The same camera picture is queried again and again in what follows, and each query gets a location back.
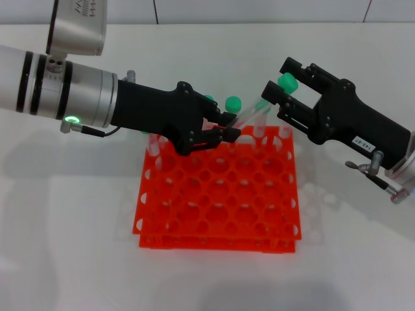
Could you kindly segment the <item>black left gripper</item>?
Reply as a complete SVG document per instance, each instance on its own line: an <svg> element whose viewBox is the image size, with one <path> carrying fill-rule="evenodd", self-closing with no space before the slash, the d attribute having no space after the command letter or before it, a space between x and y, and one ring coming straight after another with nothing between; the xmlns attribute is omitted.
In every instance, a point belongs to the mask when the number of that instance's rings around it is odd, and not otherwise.
<svg viewBox="0 0 415 311"><path fill-rule="evenodd" d="M221 111L218 103L178 82L176 89L162 91L119 80L112 125L164 136L181 156L234 143L241 135L229 125L236 114ZM203 122L221 127L203 130Z"/></svg>

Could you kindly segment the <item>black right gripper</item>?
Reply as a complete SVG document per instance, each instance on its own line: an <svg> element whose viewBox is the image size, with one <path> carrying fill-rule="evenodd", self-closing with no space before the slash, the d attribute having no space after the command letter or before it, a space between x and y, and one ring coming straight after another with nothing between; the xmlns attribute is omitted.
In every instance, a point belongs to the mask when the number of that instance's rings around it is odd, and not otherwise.
<svg viewBox="0 0 415 311"><path fill-rule="evenodd" d="M279 119L298 130L309 129L307 136L315 144L336 140L368 159L375 151L381 151L383 168L392 168L403 159L410 131L364 104L352 82L340 80L315 63L303 68L291 57L284 61L280 73L290 73L321 97L312 110L270 80L261 97L279 105Z"/></svg>

